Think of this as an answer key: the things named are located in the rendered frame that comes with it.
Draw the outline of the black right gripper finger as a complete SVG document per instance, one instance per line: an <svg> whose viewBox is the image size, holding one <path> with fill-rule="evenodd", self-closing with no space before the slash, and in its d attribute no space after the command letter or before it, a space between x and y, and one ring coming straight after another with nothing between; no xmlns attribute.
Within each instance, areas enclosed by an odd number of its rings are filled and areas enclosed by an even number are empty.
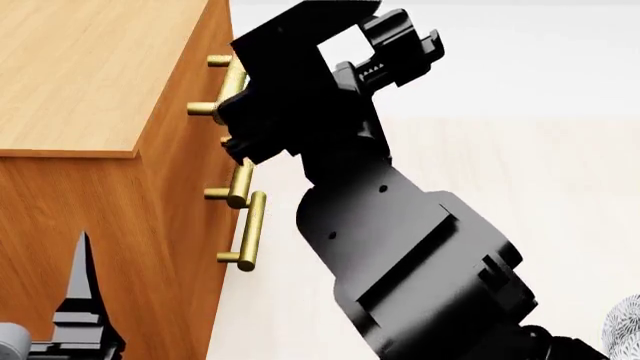
<svg viewBox="0 0 640 360"><path fill-rule="evenodd" d="M404 86L427 74L445 54L439 33L432 30L420 38L409 14L401 8L369 17L358 27L374 50L373 56L356 66L366 87Z"/></svg>
<svg viewBox="0 0 640 360"><path fill-rule="evenodd" d="M224 148L238 164L245 158L261 164L285 149L283 108L264 95L240 92L223 101L217 115L231 135Z"/></svg>

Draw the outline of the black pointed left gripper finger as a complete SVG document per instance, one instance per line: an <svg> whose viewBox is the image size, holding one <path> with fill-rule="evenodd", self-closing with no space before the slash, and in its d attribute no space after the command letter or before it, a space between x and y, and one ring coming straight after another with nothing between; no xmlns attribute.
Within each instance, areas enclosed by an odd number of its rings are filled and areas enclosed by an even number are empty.
<svg viewBox="0 0 640 360"><path fill-rule="evenodd" d="M97 294L98 283L90 238L82 231L75 246L66 299L91 300Z"/></svg>

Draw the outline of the light wooden drawer cabinet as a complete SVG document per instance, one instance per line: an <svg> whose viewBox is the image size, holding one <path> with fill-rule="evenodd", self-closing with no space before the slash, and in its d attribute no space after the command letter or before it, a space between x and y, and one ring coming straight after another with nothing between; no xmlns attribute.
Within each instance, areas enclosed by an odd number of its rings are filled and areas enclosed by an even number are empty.
<svg viewBox="0 0 640 360"><path fill-rule="evenodd" d="M91 240L123 360L205 360L238 213L217 98L229 0L0 0L0 321L53 331Z"/></svg>

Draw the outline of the black white patterned bowl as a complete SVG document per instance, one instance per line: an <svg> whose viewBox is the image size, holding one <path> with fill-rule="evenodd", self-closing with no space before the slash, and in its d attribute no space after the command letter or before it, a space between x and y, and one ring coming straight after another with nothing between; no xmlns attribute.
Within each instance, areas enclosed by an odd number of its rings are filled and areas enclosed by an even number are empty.
<svg viewBox="0 0 640 360"><path fill-rule="evenodd" d="M601 339L610 360L640 360L640 294L626 297L609 311Z"/></svg>

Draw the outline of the grey round left wrist part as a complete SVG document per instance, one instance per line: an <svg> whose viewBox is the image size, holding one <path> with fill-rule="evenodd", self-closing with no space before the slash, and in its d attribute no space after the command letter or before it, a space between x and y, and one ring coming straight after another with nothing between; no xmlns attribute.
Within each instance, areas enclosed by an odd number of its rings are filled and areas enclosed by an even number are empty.
<svg viewBox="0 0 640 360"><path fill-rule="evenodd" d="M0 360L27 360L30 332L16 323L0 323Z"/></svg>

